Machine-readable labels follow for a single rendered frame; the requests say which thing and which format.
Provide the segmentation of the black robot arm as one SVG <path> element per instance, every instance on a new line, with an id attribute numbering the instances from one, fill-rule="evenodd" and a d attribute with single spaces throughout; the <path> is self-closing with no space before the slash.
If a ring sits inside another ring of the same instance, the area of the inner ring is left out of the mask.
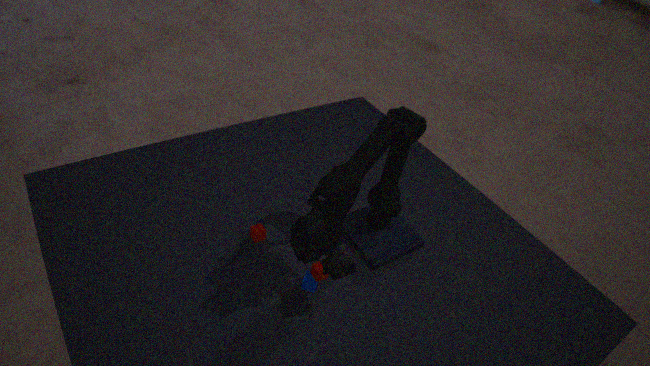
<path id="1" fill-rule="evenodd" d="M 316 254 L 324 255 L 320 238 L 342 227 L 345 215 L 356 201 L 361 180 L 390 145 L 380 182 L 368 193 L 372 206 L 365 218 L 375 232 L 393 228 L 391 220 L 399 216 L 403 207 L 398 183 L 410 145 L 422 136 L 426 123 L 425 118 L 404 106 L 389 109 L 352 157 L 322 177 L 307 201 L 311 212 L 290 227 L 289 242 L 298 262 L 308 264 L 316 259 Z M 325 200 L 317 198 L 319 195 Z"/>

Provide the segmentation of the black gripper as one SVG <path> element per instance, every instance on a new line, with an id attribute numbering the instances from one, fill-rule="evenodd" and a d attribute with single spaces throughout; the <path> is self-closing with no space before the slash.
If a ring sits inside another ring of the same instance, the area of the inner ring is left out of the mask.
<path id="1" fill-rule="evenodd" d="M 338 250 L 337 246 L 342 245 L 340 234 L 345 233 L 342 226 L 337 231 L 328 232 L 322 238 L 325 256 L 328 258 L 319 261 L 321 256 L 315 255 L 315 262 L 319 261 L 323 266 L 323 274 L 329 273 L 332 279 L 339 279 L 355 272 L 357 265 L 349 254 Z"/>

